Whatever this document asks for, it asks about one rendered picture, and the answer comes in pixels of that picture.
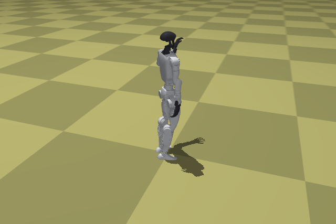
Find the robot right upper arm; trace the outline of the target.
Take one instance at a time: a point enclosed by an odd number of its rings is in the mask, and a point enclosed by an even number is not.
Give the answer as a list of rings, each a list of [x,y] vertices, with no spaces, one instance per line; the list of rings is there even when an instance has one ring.
[[[179,66],[180,66],[180,60],[179,58],[175,56],[170,57],[170,66],[172,67],[172,79],[173,79],[173,84],[176,84],[177,80],[180,80],[178,78],[179,76]]]

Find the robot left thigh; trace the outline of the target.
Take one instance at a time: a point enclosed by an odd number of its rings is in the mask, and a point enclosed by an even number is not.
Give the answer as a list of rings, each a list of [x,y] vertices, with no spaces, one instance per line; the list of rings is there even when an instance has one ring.
[[[166,101],[161,97],[161,90],[159,90],[159,97],[162,99],[161,106],[162,106],[162,113],[163,113],[163,116],[159,119],[159,125],[165,126],[168,124],[170,109],[167,107]]]

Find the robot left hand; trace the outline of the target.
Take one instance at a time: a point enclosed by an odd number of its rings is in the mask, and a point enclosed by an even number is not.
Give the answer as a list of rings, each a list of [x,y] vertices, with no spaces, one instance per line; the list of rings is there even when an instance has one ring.
[[[172,48],[174,53],[176,53],[176,51],[177,51],[177,46],[178,46],[178,44],[181,42],[181,39],[183,39],[183,38],[182,38],[182,37],[178,38],[178,39],[176,40],[176,42],[174,43],[174,47]]]

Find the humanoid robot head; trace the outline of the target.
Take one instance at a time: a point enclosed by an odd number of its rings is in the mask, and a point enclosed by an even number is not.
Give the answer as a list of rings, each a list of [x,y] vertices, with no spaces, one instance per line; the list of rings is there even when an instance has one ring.
[[[174,47],[175,38],[176,38],[176,34],[171,32],[171,31],[166,31],[166,32],[164,32],[160,35],[160,39],[162,41],[169,42],[169,44],[166,45],[164,50],[161,52],[162,54],[164,54],[164,55],[170,54],[169,51],[171,50],[171,48]],[[171,41],[172,41],[172,43],[171,43]]]

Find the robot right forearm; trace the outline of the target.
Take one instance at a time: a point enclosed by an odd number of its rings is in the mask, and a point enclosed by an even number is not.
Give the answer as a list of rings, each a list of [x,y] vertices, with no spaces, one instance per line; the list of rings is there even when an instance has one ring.
[[[181,80],[177,80],[176,84],[175,84],[175,87],[173,88],[173,90],[174,90],[174,99],[175,99],[175,101],[178,101],[178,105],[182,103],[182,100],[181,100],[181,86],[182,86],[182,81]]]

